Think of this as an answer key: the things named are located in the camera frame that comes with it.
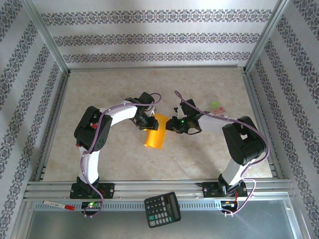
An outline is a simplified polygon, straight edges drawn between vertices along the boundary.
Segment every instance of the table surface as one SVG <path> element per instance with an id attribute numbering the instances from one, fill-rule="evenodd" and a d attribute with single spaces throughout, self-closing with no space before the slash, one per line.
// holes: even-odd
<path id="1" fill-rule="evenodd" d="M 158 113 L 169 118 L 179 104 L 174 90 L 197 107 L 210 109 L 218 101 L 232 118 L 249 116 L 255 122 L 240 68 L 161 68 L 73 72 L 54 136 L 44 181 L 74 181 L 80 170 L 80 153 L 74 130 L 89 106 L 108 108 L 142 92 L 158 92 Z M 146 131 L 130 120 L 110 129 L 99 157 L 100 180 L 218 178 L 230 155 L 222 133 L 196 135 L 166 131 L 162 149 L 144 146 Z M 271 177 L 267 161 L 253 166 L 246 177 Z"/>

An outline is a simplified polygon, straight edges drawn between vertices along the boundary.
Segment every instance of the wall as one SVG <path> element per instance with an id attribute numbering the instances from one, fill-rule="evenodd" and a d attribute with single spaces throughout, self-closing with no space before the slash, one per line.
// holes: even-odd
<path id="1" fill-rule="evenodd" d="M 319 238 L 319 1 L 292 0 L 251 72 L 286 178 Z"/>
<path id="2" fill-rule="evenodd" d="M 26 183 L 39 162 L 62 73 L 18 0 L 0 2 L 0 56 L 3 239 L 11 235 Z"/>
<path id="3" fill-rule="evenodd" d="M 244 66 L 277 0 L 37 0 L 68 67 Z"/>

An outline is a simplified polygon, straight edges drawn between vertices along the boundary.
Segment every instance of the purple cable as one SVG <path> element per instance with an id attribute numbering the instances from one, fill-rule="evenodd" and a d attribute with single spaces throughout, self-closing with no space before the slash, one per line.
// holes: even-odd
<path id="1" fill-rule="evenodd" d="M 97 126 L 97 128 L 96 128 L 96 131 L 95 131 L 95 135 L 94 135 L 92 144 L 91 144 L 90 148 L 89 148 L 87 151 L 84 151 L 84 152 L 83 152 L 83 154 L 82 154 L 82 156 L 81 156 L 81 162 L 80 162 L 81 171 L 82 171 L 82 174 L 83 174 L 84 179 L 86 180 L 87 184 L 88 184 L 88 185 L 100 196 L 100 198 L 101 198 L 101 207 L 100 207 L 100 209 L 99 209 L 96 213 L 92 214 L 92 215 L 90 216 L 90 218 L 96 216 L 96 215 L 103 209 L 104 198 L 103 198 L 103 195 L 99 192 L 99 190 L 97 190 L 97 189 L 89 182 L 88 177 L 85 175 L 84 166 L 83 166 L 83 160 L 84 160 L 84 156 L 85 156 L 86 154 L 91 153 L 92 150 L 93 150 L 93 147 L 94 147 L 94 145 L 95 145 L 95 142 L 96 142 L 96 140 L 97 140 L 97 138 L 98 138 L 98 132 L 99 132 L 99 130 L 100 130 L 100 125 L 101 125 L 101 122 L 102 122 L 102 118 L 103 118 L 103 116 L 104 116 L 107 112 L 109 112 L 109 111 L 111 111 L 111 110 L 114 110 L 114 109 L 116 109 L 116 108 L 122 107 L 122 106 L 153 106 L 153 105 L 156 105 L 158 102 L 161 101 L 161 95 L 160 95 L 159 93 L 151 93 L 151 95 L 158 95 L 158 96 L 159 96 L 159 100 L 157 100 L 156 102 L 151 103 L 151 104 L 137 104 L 137 103 L 128 103 L 128 104 L 126 104 L 126 103 L 124 103 L 124 104 L 115 105 L 115 106 L 112 106 L 112 107 L 108 108 L 107 110 L 105 110 L 105 111 L 100 115 L 99 122 L 98 122 L 98 126 Z M 87 207 L 84 209 L 84 216 L 85 216 L 85 217 L 86 217 L 86 210 L 87 210 Z"/>
<path id="2" fill-rule="evenodd" d="M 187 104 L 188 106 L 192 107 L 193 109 L 197 110 L 198 112 L 200 112 L 201 114 L 203 115 L 206 115 L 206 116 L 209 116 L 211 118 L 215 118 L 215 119 L 218 119 L 218 120 L 222 120 L 222 121 L 229 121 L 229 122 L 234 122 L 234 123 L 239 123 L 249 129 L 251 129 L 253 132 L 255 132 L 256 134 L 258 134 L 258 136 L 265 142 L 265 145 L 266 145 L 266 154 L 265 156 L 256 161 L 256 162 L 253 162 L 253 163 L 248 163 L 248 165 L 246 166 L 246 168 L 243 170 L 243 172 L 241 173 L 240 177 L 245 180 L 245 181 L 251 181 L 251 182 L 254 182 L 254 187 L 252 188 L 251 192 L 249 193 L 248 197 L 246 198 L 246 200 L 243 202 L 243 204 L 234 212 L 230 211 L 230 210 L 227 210 L 227 209 L 223 209 L 224 211 L 226 212 L 229 212 L 228 215 L 233 215 L 233 214 L 236 214 L 238 213 L 247 203 L 247 201 L 250 199 L 250 197 L 252 196 L 255 188 L 256 188 L 256 181 L 254 179 L 244 179 L 243 178 L 243 175 L 246 173 L 246 171 L 253 165 L 257 164 L 257 163 L 260 163 L 262 161 L 264 161 L 266 158 L 268 158 L 269 156 L 269 153 L 270 153 L 270 149 L 269 149 L 269 144 L 268 144 L 268 141 L 266 139 L 266 137 L 264 137 L 258 130 L 256 130 L 254 127 L 250 126 L 249 124 L 246 124 L 244 122 L 241 122 L 239 120 L 235 120 L 235 119 L 229 119 L 229 118 L 225 118 L 225 117 L 222 117 L 222 116 L 215 116 L 215 115 L 210 115 L 208 113 L 205 113 L 204 111 L 201 111 L 199 108 L 191 105 L 189 102 L 187 102 L 186 100 L 183 99 L 183 97 L 181 96 L 181 94 L 178 92 L 178 91 L 174 91 L 174 93 L 177 95 L 177 97 L 180 98 L 181 102 L 184 102 L 185 104 Z"/>

